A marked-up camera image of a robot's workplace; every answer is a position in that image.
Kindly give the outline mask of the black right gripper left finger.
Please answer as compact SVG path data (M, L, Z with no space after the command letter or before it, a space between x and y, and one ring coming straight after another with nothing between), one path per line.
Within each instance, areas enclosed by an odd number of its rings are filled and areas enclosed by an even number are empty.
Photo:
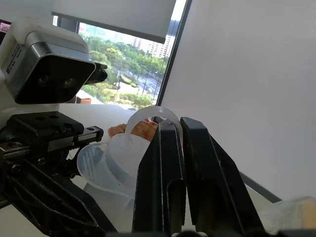
M138 168L132 231L174 234L185 222L186 183L180 135L174 123L158 125Z

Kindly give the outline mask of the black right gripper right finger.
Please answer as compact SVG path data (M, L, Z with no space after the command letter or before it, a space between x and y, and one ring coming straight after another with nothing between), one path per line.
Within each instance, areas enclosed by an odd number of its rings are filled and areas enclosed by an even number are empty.
M180 124L191 220L196 231L264 232L235 162L202 122L182 117Z

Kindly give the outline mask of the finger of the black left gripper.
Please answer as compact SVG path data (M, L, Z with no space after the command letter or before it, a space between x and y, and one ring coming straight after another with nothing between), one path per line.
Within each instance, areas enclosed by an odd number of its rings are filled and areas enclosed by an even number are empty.
M49 237L106 237L117 232L91 195L27 160L0 162L0 192Z

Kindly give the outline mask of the translucent plastic measuring cup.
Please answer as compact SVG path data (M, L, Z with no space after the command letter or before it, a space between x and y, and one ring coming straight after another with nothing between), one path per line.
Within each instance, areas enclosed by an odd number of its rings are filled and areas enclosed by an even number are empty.
M136 177L141 159L150 142L131 132L142 120L163 117L170 120L183 137L177 116L161 106L150 106L135 112L126 130L108 142L85 146L78 154L77 168L87 182L87 191L110 219L117 219L134 203Z

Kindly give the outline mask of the orange food item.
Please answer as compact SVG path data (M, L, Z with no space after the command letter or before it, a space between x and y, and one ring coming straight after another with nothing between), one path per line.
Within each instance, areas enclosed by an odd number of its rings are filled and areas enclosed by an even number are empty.
M154 121L151 121L149 119L144 119L140 121L132 130L131 134L139 136L141 138L144 138L145 140L151 142L154 134L156 132L156 129L158 127L158 124ZM125 133L126 130L126 124L119 124L117 126L110 127L108 129L108 135L110 138L117 134Z

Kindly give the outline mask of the translucent plastic container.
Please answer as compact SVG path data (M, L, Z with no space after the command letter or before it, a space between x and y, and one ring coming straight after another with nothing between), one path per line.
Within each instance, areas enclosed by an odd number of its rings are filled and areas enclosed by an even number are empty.
M282 200L260 209L258 215L270 234L284 230L316 230L316 197Z

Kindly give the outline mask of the white roller window blind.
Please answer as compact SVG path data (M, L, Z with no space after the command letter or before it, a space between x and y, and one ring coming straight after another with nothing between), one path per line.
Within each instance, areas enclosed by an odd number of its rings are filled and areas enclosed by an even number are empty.
M53 15L164 43L176 0L53 0Z

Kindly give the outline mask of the dark window frame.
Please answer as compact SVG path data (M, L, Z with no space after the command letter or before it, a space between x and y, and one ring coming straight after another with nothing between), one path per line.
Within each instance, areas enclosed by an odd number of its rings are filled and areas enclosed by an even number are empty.
M162 80L162 85L160 87L160 92L159 92L159 95L157 98L156 106L161 106L161 104L162 104L163 97L164 97L164 94L165 94L165 91L167 88L167 84L168 84L168 81L169 81L169 78L171 75L171 70L172 70L172 67L173 67L173 64L174 64L174 61L176 58L177 50L178 50L178 47L180 44L180 40L182 37L182 33L183 33L183 30L184 30L184 27L186 24L186 20L187 20L189 11L190 11L191 4L192 4L192 0L186 0L185 5L184 5L184 9L183 9L183 13L182 13L182 16L181 16L181 19L179 22L179 26L178 26L178 29L177 29L177 32L175 35L175 42L174 42L174 45L173 45L173 48L171 51L171 55L170 55L167 67L166 67L166 72L164 74L164 78Z

